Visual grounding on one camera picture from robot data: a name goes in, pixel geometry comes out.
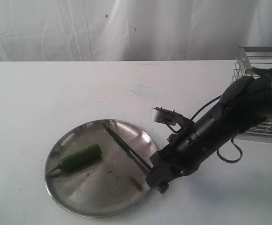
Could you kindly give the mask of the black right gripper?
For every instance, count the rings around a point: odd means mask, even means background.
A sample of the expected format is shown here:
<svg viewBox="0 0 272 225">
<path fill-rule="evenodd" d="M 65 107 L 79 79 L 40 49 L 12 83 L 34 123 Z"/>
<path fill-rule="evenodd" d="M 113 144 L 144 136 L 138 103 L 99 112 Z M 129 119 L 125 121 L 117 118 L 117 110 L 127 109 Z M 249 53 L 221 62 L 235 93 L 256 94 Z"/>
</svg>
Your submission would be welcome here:
<svg viewBox="0 0 272 225">
<path fill-rule="evenodd" d="M 161 194 L 168 190 L 169 182 L 189 176 L 199 168 L 199 165 L 188 165 L 177 157 L 174 152 L 174 142 L 177 138 L 177 134 L 171 134 L 167 139 L 168 145 L 150 156 L 153 168 L 145 180 L 150 188 L 157 188 Z"/>
</svg>

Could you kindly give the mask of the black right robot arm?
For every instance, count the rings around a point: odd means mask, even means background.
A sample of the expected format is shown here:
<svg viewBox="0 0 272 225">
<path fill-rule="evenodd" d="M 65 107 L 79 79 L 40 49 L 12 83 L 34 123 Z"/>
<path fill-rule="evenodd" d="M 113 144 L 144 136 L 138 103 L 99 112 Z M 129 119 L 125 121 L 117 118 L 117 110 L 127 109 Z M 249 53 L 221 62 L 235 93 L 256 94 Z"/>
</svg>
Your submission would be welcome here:
<svg viewBox="0 0 272 225">
<path fill-rule="evenodd" d="M 153 168 L 146 177 L 149 187 L 166 186 L 176 178 L 191 175 L 226 142 L 272 116 L 272 68 L 253 68 L 253 72 L 257 78 L 236 80 L 197 121 L 156 108 L 155 122 L 179 125 L 180 129 L 151 156 Z"/>
</svg>

